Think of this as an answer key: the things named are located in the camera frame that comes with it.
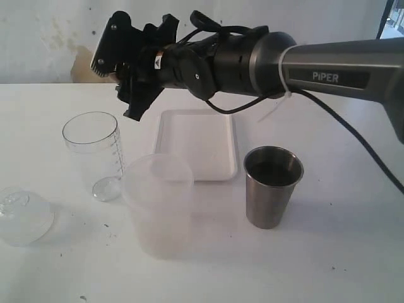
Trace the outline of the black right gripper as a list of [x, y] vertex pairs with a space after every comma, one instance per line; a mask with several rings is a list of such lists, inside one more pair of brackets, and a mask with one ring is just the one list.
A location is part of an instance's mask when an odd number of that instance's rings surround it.
[[92, 57], [91, 70], [101, 78], [115, 72], [117, 97], [128, 104], [125, 117], [140, 122], [163, 92], [156, 80], [155, 57], [164, 46], [175, 42], [178, 24], [176, 17], [166, 14], [160, 25], [147, 23], [139, 30], [124, 11], [116, 11], [109, 18]]

